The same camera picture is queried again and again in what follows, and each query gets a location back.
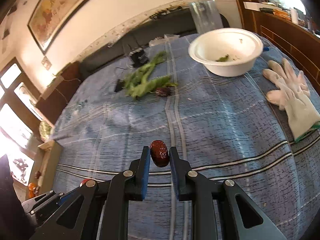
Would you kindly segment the blue plaid tablecloth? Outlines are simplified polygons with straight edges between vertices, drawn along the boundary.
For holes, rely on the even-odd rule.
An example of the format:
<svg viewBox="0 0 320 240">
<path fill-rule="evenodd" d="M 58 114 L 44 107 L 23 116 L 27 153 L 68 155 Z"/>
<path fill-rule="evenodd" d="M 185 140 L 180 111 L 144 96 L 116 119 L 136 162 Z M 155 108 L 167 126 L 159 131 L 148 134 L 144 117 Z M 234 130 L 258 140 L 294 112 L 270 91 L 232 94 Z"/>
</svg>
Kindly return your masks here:
<svg viewBox="0 0 320 240">
<path fill-rule="evenodd" d="M 169 97 L 133 100 L 115 92 L 130 72 L 124 57 L 84 80 L 58 118 L 52 139 L 62 147 L 53 188 L 69 192 L 85 178 L 105 181 L 127 169 L 144 146 L 162 140 L 212 180 L 233 179 L 287 239 L 300 239 L 319 211 L 319 131 L 295 143 L 284 111 L 268 103 L 270 60 L 288 58 L 268 40 L 245 75 L 212 74 L 188 55 L 194 35 L 146 50 L 167 60 L 152 77 L 171 75 Z"/>
</svg>

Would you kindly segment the green leafy vegetable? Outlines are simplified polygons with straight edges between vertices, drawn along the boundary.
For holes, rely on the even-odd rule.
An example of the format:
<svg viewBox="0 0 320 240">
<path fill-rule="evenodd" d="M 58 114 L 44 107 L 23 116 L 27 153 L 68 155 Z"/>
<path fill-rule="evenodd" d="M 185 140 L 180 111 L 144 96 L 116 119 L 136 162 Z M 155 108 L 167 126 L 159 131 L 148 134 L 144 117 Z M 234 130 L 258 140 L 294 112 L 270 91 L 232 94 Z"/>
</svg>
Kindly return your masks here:
<svg viewBox="0 0 320 240">
<path fill-rule="evenodd" d="M 176 87 L 178 84 L 171 81 L 171 75 L 158 76 L 149 79 L 154 69 L 164 63 L 167 59 L 165 51 L 157 53 L 153 59 L 147 64 L 137 68 L 134 72 L 130 73 L 123 80 L 122 88 L 125 90 L 126 95 L 134 100 L 138 100 L 148 93 L 155 93 L 159 87 Z"/>
</svg>

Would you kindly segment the white work glove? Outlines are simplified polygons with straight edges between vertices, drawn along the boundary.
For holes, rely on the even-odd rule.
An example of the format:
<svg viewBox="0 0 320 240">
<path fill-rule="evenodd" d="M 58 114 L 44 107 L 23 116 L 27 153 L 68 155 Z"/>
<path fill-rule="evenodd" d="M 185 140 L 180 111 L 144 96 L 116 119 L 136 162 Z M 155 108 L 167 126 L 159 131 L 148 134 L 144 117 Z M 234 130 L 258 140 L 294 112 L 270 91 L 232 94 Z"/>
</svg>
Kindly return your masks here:
<svg viewBox="0 0 320 240">
<path fill-rule="evenodd" d="M 268 102 L 287 114 L 289 128 L 295 142 L 301 141 L 319 128 L 319 112 L 311 102 L 311 94 L 303 71 L 296 74 L 286 58 L 281 64 L 270 60 L 263 76 L 271 81 L 276 90 L 267 92 Z"/>
</svg>

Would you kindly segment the small black device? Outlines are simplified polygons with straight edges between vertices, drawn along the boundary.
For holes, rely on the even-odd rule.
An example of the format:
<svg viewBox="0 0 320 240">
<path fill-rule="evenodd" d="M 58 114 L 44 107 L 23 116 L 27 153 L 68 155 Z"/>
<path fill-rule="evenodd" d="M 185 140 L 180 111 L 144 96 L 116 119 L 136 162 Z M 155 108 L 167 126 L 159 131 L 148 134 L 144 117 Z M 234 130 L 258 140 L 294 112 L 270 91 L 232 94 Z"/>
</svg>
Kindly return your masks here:
<svg viewBox="0 0 320 240">
<path fill-rule="evenodd" d="M 133 68 L 139 68 L 148 63 L 149 59 L 143 48 L 137 48 L 129 53 Z"/>
</svg>

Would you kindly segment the cardboard tray box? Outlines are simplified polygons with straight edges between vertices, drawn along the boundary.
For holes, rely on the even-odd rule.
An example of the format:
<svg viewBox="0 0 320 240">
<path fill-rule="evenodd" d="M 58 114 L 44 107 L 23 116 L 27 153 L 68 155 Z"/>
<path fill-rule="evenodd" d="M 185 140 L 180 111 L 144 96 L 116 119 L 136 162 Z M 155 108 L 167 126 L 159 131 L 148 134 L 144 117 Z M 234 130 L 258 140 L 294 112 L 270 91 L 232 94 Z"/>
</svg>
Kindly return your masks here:
<svg viewBox="0 0 320 240">
<path fill-rule="evenodd" d="M 37 146 L 36 151 L 27 150 L 27 156 L 34 161 L 29 183 L 35 183 L 40 187 L 39 194 L 48 192 L 53 188 L 56 167 L 62 150 L 63 147 L 55 140 L 40 144 Z M 37 171 L 41 172 L 39 179 L 34 177 Z"/>
</svg>

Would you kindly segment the framed horse painting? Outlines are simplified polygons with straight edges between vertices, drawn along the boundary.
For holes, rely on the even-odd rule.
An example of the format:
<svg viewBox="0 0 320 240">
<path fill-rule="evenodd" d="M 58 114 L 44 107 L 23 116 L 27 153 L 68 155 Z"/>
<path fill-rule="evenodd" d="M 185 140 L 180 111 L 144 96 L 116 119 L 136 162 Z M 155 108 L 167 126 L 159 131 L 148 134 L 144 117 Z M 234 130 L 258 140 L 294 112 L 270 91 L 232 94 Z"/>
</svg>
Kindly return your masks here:
<svg viewBox="0 0 320 240">
<path fill-rule="evenodd" d="M 39 0 L 28 21 L 28 29 L 45 54 L 67 21 L 87 0 Z"/>
</svg>

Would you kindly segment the white round bowl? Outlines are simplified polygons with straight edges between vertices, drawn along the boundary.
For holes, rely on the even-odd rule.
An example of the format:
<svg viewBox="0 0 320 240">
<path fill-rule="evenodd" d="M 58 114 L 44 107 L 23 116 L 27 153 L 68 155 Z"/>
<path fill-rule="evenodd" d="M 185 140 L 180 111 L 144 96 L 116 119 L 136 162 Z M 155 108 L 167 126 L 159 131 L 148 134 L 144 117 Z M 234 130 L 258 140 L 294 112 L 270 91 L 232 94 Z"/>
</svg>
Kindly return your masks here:
<svg viewBox="0 0 320 240">
<path fill-rule="evenodd" d="M 254 33 L 239 28 L 209 31 L 191 42 L 189 56 L 222 77 L 245 74 L 262 54 L 264 45 Z"/>
</svg>

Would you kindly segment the orange tangerine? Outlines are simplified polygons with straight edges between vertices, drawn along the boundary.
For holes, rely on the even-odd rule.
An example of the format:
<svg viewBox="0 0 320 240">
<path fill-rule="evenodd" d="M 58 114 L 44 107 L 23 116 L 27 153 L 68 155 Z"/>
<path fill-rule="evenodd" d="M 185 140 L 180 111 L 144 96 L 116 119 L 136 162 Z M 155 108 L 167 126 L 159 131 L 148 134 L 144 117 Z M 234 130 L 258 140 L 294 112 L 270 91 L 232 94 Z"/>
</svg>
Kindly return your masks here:
<svg viewBox="0 0 320 240">
<path fill-rule="evenodd" d="M 28 196 L 29 198 L 34 198 L 35 194 L 33 193 L 33 191 L 29 191 Z"/>
<path fill-rule="evenodd" d="M 29 191 L 34 191 L 36 189 L 37 185 L 35 183 L 29 183 L 28 189 Z"/>
</svg>

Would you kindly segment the red cherry tomato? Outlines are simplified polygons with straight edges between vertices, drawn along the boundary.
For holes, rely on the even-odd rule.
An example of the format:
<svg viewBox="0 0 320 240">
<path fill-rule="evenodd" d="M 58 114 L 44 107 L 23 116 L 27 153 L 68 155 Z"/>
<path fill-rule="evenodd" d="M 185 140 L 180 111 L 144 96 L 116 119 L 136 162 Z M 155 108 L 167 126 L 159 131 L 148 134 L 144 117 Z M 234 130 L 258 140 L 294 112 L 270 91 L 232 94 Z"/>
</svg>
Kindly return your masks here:
<svg viewBox="0 0 320 240">
<path fill-rule="evenodd" d="M 90 181 L 91 179 L 84 179 L 81 183 L 80 186 L 85 185 L 88 181 Z"/>
</svg>

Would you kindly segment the black leather sofa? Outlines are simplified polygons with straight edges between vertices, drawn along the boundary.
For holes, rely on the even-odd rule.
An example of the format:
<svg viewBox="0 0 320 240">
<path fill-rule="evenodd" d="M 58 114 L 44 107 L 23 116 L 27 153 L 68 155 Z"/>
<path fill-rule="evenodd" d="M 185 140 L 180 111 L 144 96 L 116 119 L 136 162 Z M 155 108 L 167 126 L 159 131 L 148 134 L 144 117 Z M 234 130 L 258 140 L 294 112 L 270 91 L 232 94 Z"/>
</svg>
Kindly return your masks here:
<svg viewBox="0 0 320 240">
<path fill-rule="evenodd" d="M 148 46 L 156 38 L 163 38 L 167 34 L 185 36 L 194 33 L 196 27 L 190 10 L 176 10 L 122 34 L 115 31 L 102 37 L 80 60 L 80 70 L 91 75 L 115 59 L 129 55 L 131 50 Z"/>
</svg>

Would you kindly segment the dried date near vegetable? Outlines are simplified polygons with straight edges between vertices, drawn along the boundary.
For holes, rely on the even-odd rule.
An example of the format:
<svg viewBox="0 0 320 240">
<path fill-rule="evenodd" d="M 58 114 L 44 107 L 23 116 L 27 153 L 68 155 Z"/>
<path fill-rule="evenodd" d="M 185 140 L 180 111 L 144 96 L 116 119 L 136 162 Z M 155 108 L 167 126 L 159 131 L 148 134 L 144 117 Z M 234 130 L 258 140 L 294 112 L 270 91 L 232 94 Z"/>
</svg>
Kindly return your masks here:
<svg viewBox="0 0 320 240">
<path fill-rule="evenodd" d="M 157 96 L 170 96 L 171 95 L 171 89 L 169 87 L 159 87 L 155 90 L 155 93 Z"/>
</svg>

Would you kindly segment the dark red date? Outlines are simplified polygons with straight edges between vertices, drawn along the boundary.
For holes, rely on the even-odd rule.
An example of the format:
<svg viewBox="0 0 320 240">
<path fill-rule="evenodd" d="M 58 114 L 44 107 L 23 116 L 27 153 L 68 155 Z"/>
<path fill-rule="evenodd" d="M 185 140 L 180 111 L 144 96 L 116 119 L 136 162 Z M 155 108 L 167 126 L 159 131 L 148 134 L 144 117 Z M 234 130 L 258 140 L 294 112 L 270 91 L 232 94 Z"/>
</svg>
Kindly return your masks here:
<svg viewBox="0 0 320 240">
<path fill-rule="evenodd" d="M 166 167 L 169 164 L 168 149 L 161 140 L 154 140 L 150 144 L 150 155 L 157 167 Z"/>
</svg>

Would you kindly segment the wooden side cabinet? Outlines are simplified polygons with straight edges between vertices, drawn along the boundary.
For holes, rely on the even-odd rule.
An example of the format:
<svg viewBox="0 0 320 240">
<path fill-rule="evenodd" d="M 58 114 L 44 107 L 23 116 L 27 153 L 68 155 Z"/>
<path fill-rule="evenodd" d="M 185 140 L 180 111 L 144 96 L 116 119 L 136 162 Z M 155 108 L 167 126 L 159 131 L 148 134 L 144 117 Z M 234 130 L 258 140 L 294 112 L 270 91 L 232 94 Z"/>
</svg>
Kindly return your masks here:
<svg viewBox="0 0 320 240">
<path fill-rule="evenodd" d="M 319 38 L 281 17 L 244 7 L 245 2 L 257 1 L 236 0 L 242 27 L 276 45 L 293 60 L 298 69 L 304 71 L 316 92 L 319 92 Z"/>
</svg>

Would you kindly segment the small red date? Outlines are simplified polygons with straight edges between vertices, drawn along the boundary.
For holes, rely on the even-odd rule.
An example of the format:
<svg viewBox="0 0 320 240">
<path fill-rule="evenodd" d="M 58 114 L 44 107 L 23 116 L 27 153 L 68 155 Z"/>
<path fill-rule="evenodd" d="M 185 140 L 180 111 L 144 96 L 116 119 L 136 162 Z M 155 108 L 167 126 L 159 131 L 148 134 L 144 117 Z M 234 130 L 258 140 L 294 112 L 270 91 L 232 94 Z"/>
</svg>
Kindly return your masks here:
<svg viewBox="0 0 320 240">
<path fill-rule="evenodd" d="M 41 176 L 41 172 L 40 171 L 35 172 L 35 174 L 34 174 L 35 179 L 39 179 L 40 176 Z"/>
</svg>

